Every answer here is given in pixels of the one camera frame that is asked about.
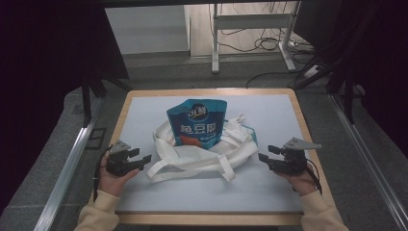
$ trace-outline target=human hand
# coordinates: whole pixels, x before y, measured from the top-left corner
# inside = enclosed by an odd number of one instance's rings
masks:
[[[303,171],[300,175],[288,175],[274,171],[274,173],[278,176],[282,176],[283,178],[287,179],[288,182],[294,187],[294,189],[299,193],[300,196],[307,195],[309,193],[313,193],[316,191],[315,182],[313,181],[312,177],[307,173],[307,171]]]
[[[108,155],[102,158],[101,161],[101,168],[99,169],[99,190],[120,197],[123,191],[123,186],[126,184],[128,180],[135,177],[139,173],[139,170],[138,169],[131,170],[126,175],[122,177],[117,177],[110,174],[106,170],[107,163]]]

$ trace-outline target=white fabric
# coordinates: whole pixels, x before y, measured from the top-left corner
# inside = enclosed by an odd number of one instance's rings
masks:
[[[224,122],[222,136],[216,145],[208,150],[194,146],[174,146],[175,139],[170,123],[166,121],[154,133],[156,148],[161,157],[147,176],[153,182],[173,178],[191,177],[203,171],[218,171],[227,181],[233,180],[234,167],[240,166],[252,154],[258,152],[254,141],[255,132],[241,125],[244,116]],[[178,167],[180,171],[163,172],[164,167]]]

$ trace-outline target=beige sleeve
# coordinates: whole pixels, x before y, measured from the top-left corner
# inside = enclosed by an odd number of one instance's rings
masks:
[[[319,191],[301,196],[300,201],[304,212],[301,221],[304,231],[348,230],[343,224],[337,209],[328,206],[319,194]]]
[[[75,231],[114,230],[119,223],[119,217],[115,214],[118,201],[119,197],[98,191],[95,202],[82,209]]]

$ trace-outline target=snack bag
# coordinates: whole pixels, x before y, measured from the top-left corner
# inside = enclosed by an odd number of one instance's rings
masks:
[[[227,102],[223,100],[188,99],[167,110],[176,146],[214,146],[222,135],[226,109]]]

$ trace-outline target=aluminum rail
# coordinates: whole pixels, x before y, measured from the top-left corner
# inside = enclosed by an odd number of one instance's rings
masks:
[[[343,106],[340,100],[333,94],[329,94],[328,96],[332,100],[336,108],[336,111],[339,115],[339,118],[341,119],[345,127],[346,132],[350,135],[375,186],[379,190],[391,214],[393,215],[396,224],[398,225],[400,230],[408,230],[407,212],[405,211],[401,201],[399,200],[395,191],[390,186],[387,179],[381,172],[380,167],[378,166],[377,162],[375,162],[374,158],[372,157],[370,150],[367,148],[366,144],[361,138],[357,128],[353,124],[350,124],[348,119],[345,117],[343,113]]]
[[[103,103],[104,99],[96,98],[95,102],[92,105],[92,119],[86,128],[82,128],[79,132],[79,135],[72,146],[71,152],[69,153],[68,158],[66,159],[65,165],[61,174],[57,180],[57,183],[54,186],[53,191],[51,192],[47,203],[45,204],[44,210],[42,211],[41,216],[39,217],[38,223],[36,225],[35,231],[46,231],[51,228],[52,222],[57,214],[58,209],[60,208],[61,202],[64,198],[66,189],[69,186],[69,183],[72,179],[72,175],[75,172],[78,162],[81,159],[82,153],[87,144],[90,132],[93,129],[93,125],[99,114],[99,110]]]

